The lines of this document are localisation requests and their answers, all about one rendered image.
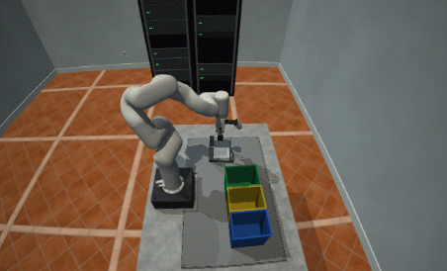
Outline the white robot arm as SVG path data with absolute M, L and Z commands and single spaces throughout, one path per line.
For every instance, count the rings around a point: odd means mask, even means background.
M 229 95 L 225 91 L 219 91 L 198 96 L 191 87 L 171 75 L 156 75 L 150 83 L 136 88 L 129 87 L 124 92 L 121 98 L 124 119 L 148 148 L 157 148 L 153 159 L 162 179 L 155 181 L 155 184 L 161 184 L 158 187 L 162 187 L 168 194 L 176 194 L 184 187 L 184 180 L 175 161 L 183 140 L 166 118 L 158 116 L 151 121 L 143 111 L 168 98 L 202 116 L 223 119 L 228 115 Z

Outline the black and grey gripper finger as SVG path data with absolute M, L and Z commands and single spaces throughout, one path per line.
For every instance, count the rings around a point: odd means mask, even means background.
M 218 134 L 218 140 L 223 140 L 223 139 L 224 139 L 224 136 L 223 136 L 222 128 L 220 128 L 219 133 L 220 133 L 220 134 Z

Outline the green open bin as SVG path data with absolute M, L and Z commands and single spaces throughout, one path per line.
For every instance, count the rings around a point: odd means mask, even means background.
M 225 200 L 229 187 L 257 186 L 261 185 L 257 164 L 237 165 L 224 167 L 224 191 Z M 257 182 L 256 182 L 257 180 Z M 256 182 L 256 184 L 255 184 Z M 228 184 L 227 184 L 228 183 Z M 251 185 L 248 185 L 251 184 Z M 232 186 L 237 185 L 237 186 Z

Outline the blue bin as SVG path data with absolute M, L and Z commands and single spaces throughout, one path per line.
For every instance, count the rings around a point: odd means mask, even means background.
M 229 212 L 229 215 L 231 248 L 264 245 L 273 236 L 267 209 Z

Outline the yellow bin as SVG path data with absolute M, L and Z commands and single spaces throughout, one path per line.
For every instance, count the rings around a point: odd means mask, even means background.
M 229 187 L 227 189 L 226 209 L 229 223 L 229 212 L 267 209 L 261 185 Z

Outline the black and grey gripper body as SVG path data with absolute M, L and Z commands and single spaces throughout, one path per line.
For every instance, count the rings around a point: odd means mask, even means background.
M 215 116 L 216 117 L 216 116 Z M 226 117 L 225 117 L 226 118 Z M 224 126 L 225 126 L 225 118 L 220 119 L 216 117 L 216 133 L 219 132 L 220 128 L 222 128 L 222 131 L 224 132 Z

